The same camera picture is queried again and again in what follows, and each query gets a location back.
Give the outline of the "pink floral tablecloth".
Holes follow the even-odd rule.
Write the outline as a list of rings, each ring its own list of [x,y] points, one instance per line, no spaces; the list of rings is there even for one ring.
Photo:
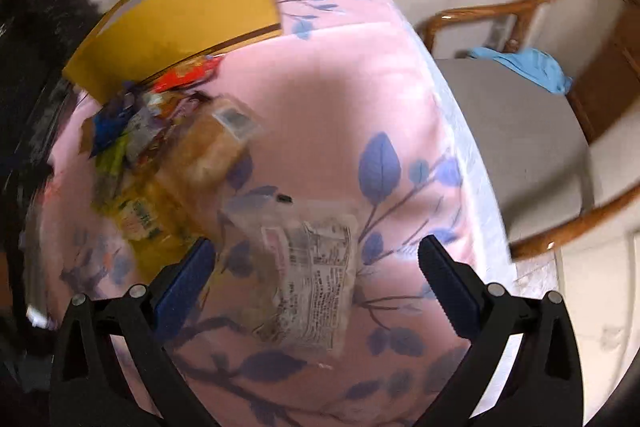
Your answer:
[[[213,273],[164,344],[172,363],[213,426],[420,426],[470,347],[419,267],[422,239],[435,236],[484,282],[485,243],[463,154],[469,128],[433,59],[388,0],[277,6],[280,35],[200,54],[224,56],[212,80],[155,93],[161,72],[126,82],[104,103],[80,88],[85,100],[53,143],[43,199],[48,306],[59,330],[75,295],[118,298],[152,283],[140,279],[115,222],[93,208],[91,118],[132,93],[136,113],[120,135],[128,139],[128,165],[160,182],[160,161],[178,128],[216,96],[231,96],[256,114],[262,131],[226,179],[189,200],[160,182],[198,226],[199,239],[215,248]],[[248,240],[222,207],[254,194],[357,210],[359,265],[337,357],[264,343],[240,317],[257,275]],[[112,343],[138,406],[156,413],[125,340]]]

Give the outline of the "blue snack packet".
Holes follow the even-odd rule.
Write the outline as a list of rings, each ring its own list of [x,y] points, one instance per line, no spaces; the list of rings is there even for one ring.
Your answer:
[[[91,118],[93,138],[90,156],[98,156],[107,150],[124,132],[137,109],[136,97],[126,92],[115,96]]]

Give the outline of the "yellow snack packet left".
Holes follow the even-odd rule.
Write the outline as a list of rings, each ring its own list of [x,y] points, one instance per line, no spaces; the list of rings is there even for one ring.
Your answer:
[[[124,136],[94,158],[93,208],[111,218],[129,244],[144,283],[179,262],[201,236],[186,210],[151,171],[128,165]]]

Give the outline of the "blue cloth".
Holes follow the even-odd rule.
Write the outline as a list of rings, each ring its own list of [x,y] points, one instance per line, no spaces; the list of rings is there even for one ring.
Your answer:
[[[478,46],[469,50],[468,57],[496,62],[553,94],[567,95],[573,84],[573,79],[565,74],[558,61],[541,50],[498,52]]]

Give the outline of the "wooden side cabinet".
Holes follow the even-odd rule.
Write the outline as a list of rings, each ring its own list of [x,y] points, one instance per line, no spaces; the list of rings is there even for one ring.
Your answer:
[[[568,92],[568,103],[589,144],[639,98],[639,30],[639,7],[631,5]]]

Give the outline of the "yellow cardboard box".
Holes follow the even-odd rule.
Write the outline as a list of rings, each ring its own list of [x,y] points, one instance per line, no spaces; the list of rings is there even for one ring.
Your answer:
[[[119,0],[89,32],[63,76],[104,103],[205,52],[280,35],[278,0]]]

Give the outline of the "dark carved wooden screen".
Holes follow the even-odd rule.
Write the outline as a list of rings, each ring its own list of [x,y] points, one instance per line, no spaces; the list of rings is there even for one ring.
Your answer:
[[[1,0],[1,251],[12,299],[4,318],[20,329],[28,324],[20,235],[74,98],[62,70],[100,18],[90,0]]]

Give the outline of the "clear nut snack bag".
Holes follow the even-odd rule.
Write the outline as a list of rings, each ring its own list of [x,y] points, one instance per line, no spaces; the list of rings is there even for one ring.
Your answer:
[[[273,346],[340,355],[359,265],[355,207],[254,194],[222,211],[248,240],[257,275],[245,326]]]

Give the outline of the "red snack packet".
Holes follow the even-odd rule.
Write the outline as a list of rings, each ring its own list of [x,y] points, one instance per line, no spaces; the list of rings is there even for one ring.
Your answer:
[[[153,82],[152,91],[163,93],[189,89],[199,83],[215,78],[224,61],[223,55],[200,55],[182,62],[170,69]]]

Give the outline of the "orange rice cracker packet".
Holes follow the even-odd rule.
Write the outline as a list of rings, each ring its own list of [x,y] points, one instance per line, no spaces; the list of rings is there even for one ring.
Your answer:
[[[261,131],[262,123],[246,104],[231,96],[216,96],[171,138],[158,179],[178,199],[215,191]]]

